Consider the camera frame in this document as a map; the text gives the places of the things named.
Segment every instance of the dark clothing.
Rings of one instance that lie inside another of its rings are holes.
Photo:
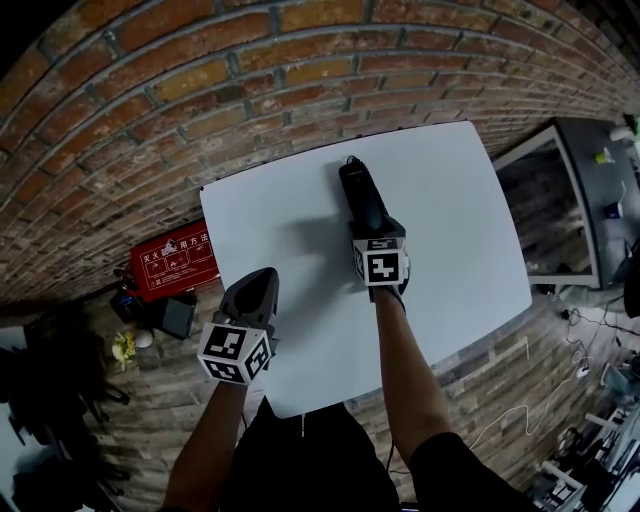
[[[276,418],[266,399],[233,458],[223,512],[399,510],[398,494],[366,432],[343,404]],[[456,434],[425,441],[410,463],[425,511],[536,511]],[[183,512],[164,509],[161,512]]]

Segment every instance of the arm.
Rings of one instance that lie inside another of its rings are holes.
[[[218,510],[231,467],[246,386],[220,382],[176,460],[163,506]]]
[[[382,388],[391,435],[407,466],[430,437],[451,432],[444,394],[416,343],[400,302],[373,289],[380,338]]]

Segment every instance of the white tabletop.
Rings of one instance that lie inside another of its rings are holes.
[[[355,139],[211,183],[200,198],[223,284],[266,266],[280,275],[281,342],[258,377],[280,417],[381,386],[375,310],[353,268],[338,177],[349,155],[407,229],[405,304],[428,362],[531,304],[513,221],[471,123]]]

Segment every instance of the red fire extinguisher box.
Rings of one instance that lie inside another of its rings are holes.
[[[136,245],[131,269],[145,302],[220,278],[204,219]]]

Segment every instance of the wire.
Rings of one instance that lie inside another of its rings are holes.
[[[391,458],[393,457],[393,449],[395,445],[391,441],[391,450],[389,450],[389,458],[387,459],[387,473],[389,472],[389,466],[391,466]]]
[[[395,449],[395,444],[393,444],[393,441],[391,441],[391,450],[389,450],[389,458],[387,459],[387,473],[397,473],[399,475],[410,475],[411,471],[398,471],[397,469],[392,469],[389,470],[389,467],[391,466],[391,459],[393,458],[393,451]]]
[[[617,330],[620,330],[621,332],[628,332],[631,334],[635,334],[636,336],[640,336],[640,334],[637,334],[629,329],[624,329],[618,327],[617,325],[613,326],[607,323],[606,321],[606,316],[607,313],[609,312],[609,306],[611,304],[613,304],[614,302],[620,300],[622,297],[624,297],[624,295],[621,295],[620,297],[616,297],[615,299],[610,300],[609,302],[607,302],[607,304],[605,305],[604,308],[604,315],[602,315],[602,320],[600,322],[596,321],[596,320],[590,320],[589,318],[586,318],[584,316],[582,316],[580,314],[580,312],[574,308],[571,311],[569,311],[569,317],[567,318],[567,329],[565,331],[565,336],[564,339],[567,343],[569,343],[570,345],[580,345],[580,348],[582,349],[582,353],[584,355],[581,355],[580,351],[576,351],[574,352],[574,354],[571,356],[571,364],[573,366],[573,369],[575,370],[575,367],[580,364],[581,361],[586,360],[587,361],[587,368],[589,368],[589,361],[593,361],[593,358],[589,356],[589,348],[591,348],[591,345],[593,344],[593,342],[596,339],[596,336],[598,335],[598,331],[600,330],[600,327],[605,325],[607,327],[611,327]],[[573,322],[573,317],[577,317],[579,320],[578,322]],[[585,344],[582,342],[581,339],[576,339],[574,341],[571,341],[569,339],[569,332],[571,327],[577,325],[580,321],[580,319],[582,320],[586,320],[588,322],[592,322],[595,324],[598,324],[598,329],[596,329],[595,334],[593,335],[593,338],[591,338],[591,341],[589,342],[589,347],[586,347]],[[527,360],[529,360],[529,343],[527,343]],[[547,413],[549,412],[549,405],[551,404],[551,400],[553,400],[553,397],[555,396],[555,394],[558,392],[558,390],[564,386],[567,382],[571,382],[572,380],[574,380],[574,375],[575,375],[575,371],[573,372],[572,376],[569,377],[566,380],[563,380],[560,384],[558,384],[558,386],[556,386],[556,389],[553,390],[553,392],[551,393],[551,395],[549,395],[549,398],[547,399],[547,403],[544,407],[544,412],[542,413],[542,416],[540,417],[540,419],[538,420],[538,423],[536,424],[536,426],[534,427],[534,429],[529,432],[529,420],[530,420],[530,414],[529,414],[529,406],[527,404],[523,404],[523,405],[518,405],[517,407],[512,407],[511,409],[503,412],[496,420],[492,421],[491,423],[489,423],[489,425],[487,425],[484,430],[482,432],[480,432],[480,435],[478,436],[478,438],[476,439],[476,441],[471,445],[471,449],[473,450],[473,448],[475,448],[475,446],[478,444],[478,442],[480,441],[480,439],[482,438],[482,436],[484,435],[484,433],[489,430],[491,427],[493,427],[496,423],[498,423],[502,418],[504,418],[507,414],[509,414],[510,412],[513,411],[517,411],[519,409],[524,409],[526,412],[526,426],[524,429],[524,433],[527,436],[532,436],[534,435],[538,428],[540,427],[540,425],[542,424],[542,422],[544,421],[544,419],[547,416]]]
[[[573,368],[575,368],[578,364],[580,364],[581,361],[584,361],[585,359],[588,361],[590,359],[593,359],[589,356],[582,356],[579,357],[577,360],[575,359],[575,356],[578,355],[580,356],[580,352],[576,351],[573,356],[571,357],[571,362],[573,365]],[[536,426],[534,427],[534,429],[529,432],[529,419],[530,419],[530,413],[529,413],[529,406],[527,404],[523,404],[523,405],[518,405],[517,407],[512,407],[511,409],[503,412],[496,420],[492,421],[491,423],[489,423],[489,425],[487,425],[484,430],[482,432],[480,432],[480,435],[478,436],[478,438],[476,439],[475,443],[473,443],[471,445],[471,450],[473,450],[475,448],[475,446],[478,444],[478,442],[480,441],[480,439],[482,438],[482,436],[484,435],[484,433],[489,430],[491,427],[493,427],[496,423],[498,423],[502,418],[504,418],[507,414],[509,414],[510,412],[513,411],[517,411],[518,409],[525,409],[526,411],[526,420],[527,420],[527,424],[526,427],[524,429],[524,433],[527,436],[532,436],[534,435],[537,431],[538,428],[540,427],[540,425],[542,424],[542,422],[544,421],[544,419],[547,417],[547,413],[549,412],[549,405],[551,405],[551,400],[553,400],[553,397],[555,396],[555,394],[558,392],[558,390],[564,386],[567,382],[571,382],[572,380],[574,380],[574,375],[575,372],[573,372],[572,376],[569,377],[568,379],[563,380],[560,384],[558,384],[558,386],[556,387],[556,389],[553,390],[553,392],[551,393],[551,395],[549,395],[549,398],[547,399],[547,404],[544,407],[544,412],[542,413],[542,416],[540,417],[540,419],[538,420],[538,423],[536,424]]]

